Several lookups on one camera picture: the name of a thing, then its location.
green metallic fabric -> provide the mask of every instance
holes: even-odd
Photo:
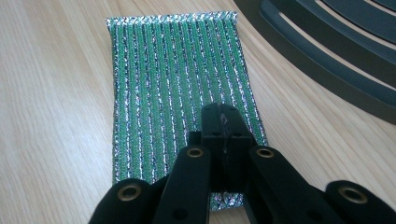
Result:
[[[262,122],[232,11],[107,19],[114,67],[113,181],[155,182],[172,170],[188,133],[201,128],[201,107],[236,106],[257,142]],[[214,194],[212,210],[240,205]]]

rectangular fabric swatch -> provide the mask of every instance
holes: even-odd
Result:
[[[201,108],[236,106],[258,144],[267,145],[248,84],[236,12],[107,19],[114,68],[113,182],[153,183],[172,171]],[[214,194],[211,208],[241,195]]]

metal grommet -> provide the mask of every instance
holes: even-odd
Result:
[[[204,155],[204,152],[198,147],[192,147],[189,150],[187,150],[187,155],[189,157],[198,158],[198,157],[202,157],[202,155]]]
[[[272,158],[275,156],[274,152],[267,148],[259,148],[256,150],[257,155],[263,158]]]
[[[347,199],[352,203],[362,204],[362,203],[367,203],[368,201],[367,196],[365,194],[351,187],[346,187],[346,186],[340,187],[338,189],[338,192],[341,194],[341,196],[343,196],[345,199]]]
[[[122,187],[117,196],[123,202],[129,202],[137,197],[139,197],[140,193],[142,192],[142,188],[138,184],[129,184]]]

clamp jaw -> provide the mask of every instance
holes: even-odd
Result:
[[[235,107],[211,104],[201,113],[202,130],[190,132],[171,174],[152,185],[115,184],[90,223],[208,223],[209,195],[224,191],[244,193],[250,223],[396,223],[396,213],[362,186],[310,186],[279,151],[257,145]]]

wooden table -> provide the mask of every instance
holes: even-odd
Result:
[[[87,223],[111,187],[113,76],[105,18],[236,10],[232,0],[1,0],[0,223]],[[272,147],[313,186],[357,182],[396,208],[396,127],[285,60],[239,15]],[[210,223],[248,223],[243,208]]]

